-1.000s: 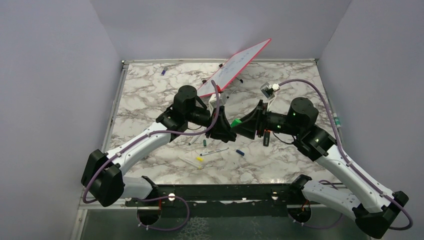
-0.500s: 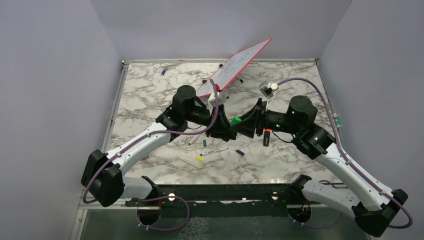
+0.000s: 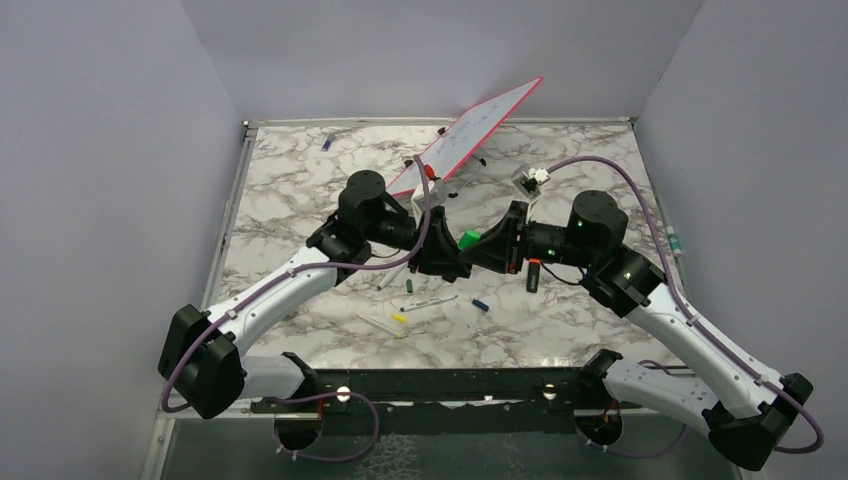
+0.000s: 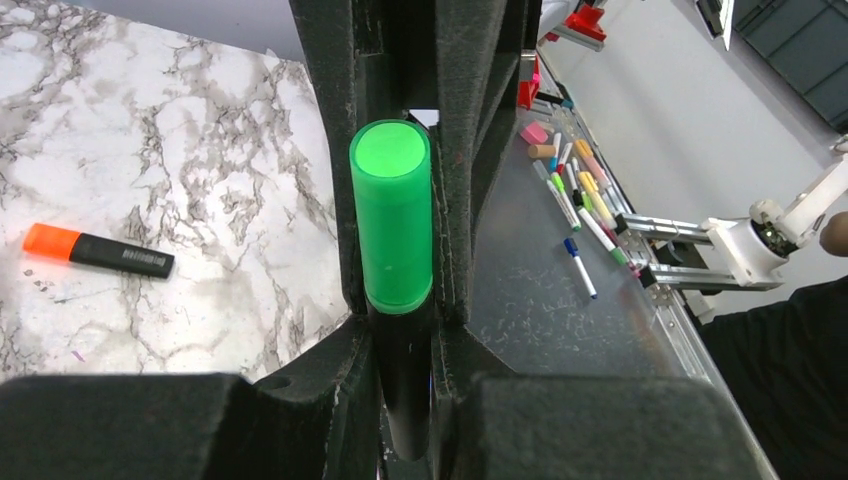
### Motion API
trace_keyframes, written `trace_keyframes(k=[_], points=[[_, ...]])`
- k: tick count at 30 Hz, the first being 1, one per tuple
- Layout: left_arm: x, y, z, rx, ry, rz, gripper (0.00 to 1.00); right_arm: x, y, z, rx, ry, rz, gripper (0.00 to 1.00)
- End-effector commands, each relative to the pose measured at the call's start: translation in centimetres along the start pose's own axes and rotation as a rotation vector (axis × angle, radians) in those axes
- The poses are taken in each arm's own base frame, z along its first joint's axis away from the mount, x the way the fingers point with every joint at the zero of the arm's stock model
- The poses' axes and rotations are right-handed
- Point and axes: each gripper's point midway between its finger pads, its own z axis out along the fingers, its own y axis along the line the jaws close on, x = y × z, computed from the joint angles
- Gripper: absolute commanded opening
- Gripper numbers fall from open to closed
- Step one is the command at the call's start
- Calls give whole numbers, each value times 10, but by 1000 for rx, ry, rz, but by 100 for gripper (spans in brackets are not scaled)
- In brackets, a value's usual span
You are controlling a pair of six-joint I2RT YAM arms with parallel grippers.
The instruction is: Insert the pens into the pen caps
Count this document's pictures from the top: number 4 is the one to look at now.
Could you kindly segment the green black highlighter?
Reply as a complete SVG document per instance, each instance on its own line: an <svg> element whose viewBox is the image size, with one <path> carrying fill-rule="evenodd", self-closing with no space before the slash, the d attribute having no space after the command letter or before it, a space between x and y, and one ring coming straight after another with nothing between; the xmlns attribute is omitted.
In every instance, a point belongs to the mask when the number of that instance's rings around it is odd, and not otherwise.
<svg viewBox="0 0 848 480"><path fill-rule="evenodd" d="M431 298L402 314L368 307L392 443L405 461L421 459L429 447L434 319Z"/></svg>

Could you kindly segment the green highlighter cap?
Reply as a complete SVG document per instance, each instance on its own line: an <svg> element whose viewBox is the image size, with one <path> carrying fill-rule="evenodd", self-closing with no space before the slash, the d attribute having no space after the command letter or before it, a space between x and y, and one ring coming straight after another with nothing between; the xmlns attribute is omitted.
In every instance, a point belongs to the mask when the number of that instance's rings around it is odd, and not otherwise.
<svg viewBox="0 0 848 480"><path fill-rule="evenodd" d="M375 121L354 136L349 163L366 297L381 313L410 313L434 281L429 137L409 121Z"/></svg>

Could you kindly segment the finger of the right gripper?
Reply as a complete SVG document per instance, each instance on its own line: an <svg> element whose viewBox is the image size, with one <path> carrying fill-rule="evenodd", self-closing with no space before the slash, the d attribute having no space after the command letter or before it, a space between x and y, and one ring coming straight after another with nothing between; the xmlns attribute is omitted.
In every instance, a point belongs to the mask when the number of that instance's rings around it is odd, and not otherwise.
<svg viewBox="0 0 848 480"><path fill-rule="evenodd" d="M433 50L439 120L432 128L435 302L444 322L470 317L480 211L517 121L521 56L539 26L538 1L431 1L423 28Z"/></svg>
<svg viewBox="0 0 848 480"><path fill-rule="evenodd" d="M358 127L357 66L371 53L369 1L290 3L330 151L343 298L366 311L349 146Z"/></svg>

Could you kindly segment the orange black highlighter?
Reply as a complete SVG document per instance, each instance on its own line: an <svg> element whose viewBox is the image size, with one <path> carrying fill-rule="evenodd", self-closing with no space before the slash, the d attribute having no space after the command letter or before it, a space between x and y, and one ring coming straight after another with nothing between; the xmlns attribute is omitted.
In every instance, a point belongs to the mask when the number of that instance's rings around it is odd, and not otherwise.
<svg viewBox="0 0 848 480"><path fill-rule="evenodd" d="M54 260L167 279L175 257L87 233L35 223L23 241L23 250Z"/></svg>

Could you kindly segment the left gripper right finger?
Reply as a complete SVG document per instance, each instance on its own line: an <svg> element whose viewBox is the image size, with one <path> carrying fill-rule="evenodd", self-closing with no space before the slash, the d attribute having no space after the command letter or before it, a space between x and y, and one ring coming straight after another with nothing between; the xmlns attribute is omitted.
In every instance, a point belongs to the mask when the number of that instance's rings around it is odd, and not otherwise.
<svg viewBox="0 0 848 480"><path fill-rule="evenodd" d="M760 479L729 401L685 378L513 372L464 326L432 337L438 479Z"/></svg>

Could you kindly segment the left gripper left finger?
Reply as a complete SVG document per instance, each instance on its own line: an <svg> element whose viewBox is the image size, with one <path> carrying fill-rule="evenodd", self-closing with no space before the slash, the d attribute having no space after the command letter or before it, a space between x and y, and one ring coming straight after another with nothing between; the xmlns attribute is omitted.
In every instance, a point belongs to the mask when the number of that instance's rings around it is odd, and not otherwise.
<svg viewBox="0 0 848 480"><path fill-rule="evenodd" d="M5 479L372 479L379 387L351 318L282 369L27 376L1 387Z"/></svg>

